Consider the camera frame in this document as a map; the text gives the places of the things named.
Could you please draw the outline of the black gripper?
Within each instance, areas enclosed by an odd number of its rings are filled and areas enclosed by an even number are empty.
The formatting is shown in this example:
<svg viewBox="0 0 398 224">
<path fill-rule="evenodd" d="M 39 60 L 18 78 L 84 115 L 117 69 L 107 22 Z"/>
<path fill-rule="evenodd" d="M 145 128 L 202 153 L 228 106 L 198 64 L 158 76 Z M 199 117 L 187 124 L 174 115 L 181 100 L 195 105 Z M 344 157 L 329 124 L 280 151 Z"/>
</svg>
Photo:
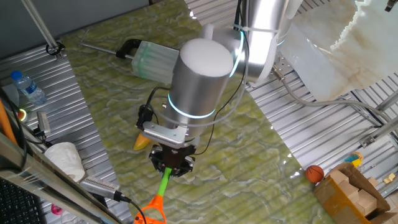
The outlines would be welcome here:
<svg viewBox="0 0 398 224">
<path fill-rule="evenodd" d="M 172 169 L 173 177 L 181 177 L 193 170 L 196 159 L 193 157 L 196 147 L 193 145 L 175 149 L 164 144 L 155 145 L 149 153 L 149 159 L 155 170 L 163 174 L 165 168 Z"/>
</svg>

